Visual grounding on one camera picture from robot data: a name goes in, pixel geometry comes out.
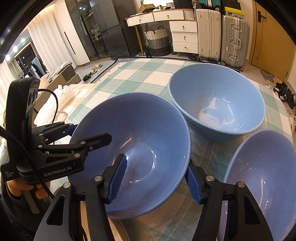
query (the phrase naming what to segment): human hand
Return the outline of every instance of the human hand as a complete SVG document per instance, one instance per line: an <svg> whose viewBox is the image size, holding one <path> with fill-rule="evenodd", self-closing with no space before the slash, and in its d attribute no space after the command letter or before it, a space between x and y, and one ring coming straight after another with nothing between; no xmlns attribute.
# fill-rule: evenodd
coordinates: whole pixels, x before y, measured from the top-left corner
<svg viewBox="0 0 296 241"><path fill-rule="evenodd" d="M21 178L7 181L7 186L8 186L10 193L15 197L20 197L22 195L22 191L29 191L34 187L33 185L29 185L29 184L25 183L24 180ZM42 185L38 184L38 185L36 185L36 187L38 188L38 190L36 192L36 197L38 199L45 198L47 196L47 193L44 190L44 188L42 187Z"/></svg>

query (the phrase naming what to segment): wooden door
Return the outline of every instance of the wooden door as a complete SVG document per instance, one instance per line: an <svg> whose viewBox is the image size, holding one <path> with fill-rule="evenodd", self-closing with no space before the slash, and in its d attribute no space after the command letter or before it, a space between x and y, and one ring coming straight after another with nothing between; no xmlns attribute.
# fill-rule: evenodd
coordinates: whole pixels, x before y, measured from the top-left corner
<svg viewBox="0 0 296 241"><path fill-rule="evenodd" d="M295 45L282 26L258 3L254 14L257 30L251 64L285 81L294 60Z"/></svg>

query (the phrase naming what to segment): black door handle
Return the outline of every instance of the black door handle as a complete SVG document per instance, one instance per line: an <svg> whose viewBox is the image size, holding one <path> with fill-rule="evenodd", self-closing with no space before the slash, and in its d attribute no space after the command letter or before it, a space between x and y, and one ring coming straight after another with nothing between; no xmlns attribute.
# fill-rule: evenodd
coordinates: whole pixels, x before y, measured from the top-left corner
<svg viewBox="0 0 296 241"><path fill-rule="evenodd" d="M261 18L265 18L266 19L266 17L262 16L261 15L261 12L258 11L258 22L261 22Z"/></svg>

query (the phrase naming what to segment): blue bowl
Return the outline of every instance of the blue bowl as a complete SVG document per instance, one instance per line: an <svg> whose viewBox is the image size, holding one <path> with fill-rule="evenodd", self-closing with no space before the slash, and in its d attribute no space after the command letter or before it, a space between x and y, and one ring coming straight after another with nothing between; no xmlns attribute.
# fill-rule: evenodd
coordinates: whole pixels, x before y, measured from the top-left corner
<svg viewBox="0 0 296 241"><path fill-rule="evenodd" d="M259 90L224 66L183 67L172 75L168 89L189 127L209 140L225 141L253 132L265 119Z"/></svg>
<svg viewBox="0 0 296 241"><path fill-rule="evenodd" d="M282 241L296 222L296 152L272 130L250 135L237 149L223 182L246 183L260 206L274 241ZM223 202L218 240L223 241L227 202Z"/></svg>
<svg viewBox="0 0 296 241"><path fill-rule="evenodd" d="M166 201L181 183L189 165L191 137L181 112L150 93L127 93L91 110L77 126L70 143L109 133L109 146L89 152L83 172L69 176L73 184L101 175L119 153L128 163L117 198L106 211L110 218L133 218Z"/></svg>

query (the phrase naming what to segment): blue gripper pad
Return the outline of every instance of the blue gripper pad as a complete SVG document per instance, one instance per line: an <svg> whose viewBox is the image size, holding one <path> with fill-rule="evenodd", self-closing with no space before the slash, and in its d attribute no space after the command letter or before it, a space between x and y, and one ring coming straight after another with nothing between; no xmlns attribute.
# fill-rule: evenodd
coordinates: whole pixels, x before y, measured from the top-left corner
<svg viewBox="0 0 296 241"><path fill-rule="evenodd" d="M126 172L127 164L128 162L126 160L126 156L123 155L109 183L109 193L107 199L110 202L112 202L117 196L124 173Z"/></svg>
<svg viewBox="0 0 296 241"><path fill-rule="evenodd" d="M196 179L196 176L194 175L191 167L188 167L188 170L185 175L185 179L187 182L187 185L189 187L189 190L191 192L191 196L194 200L197 201L198 204L202 204L202 196L200 193L200 185Z"/></svg>

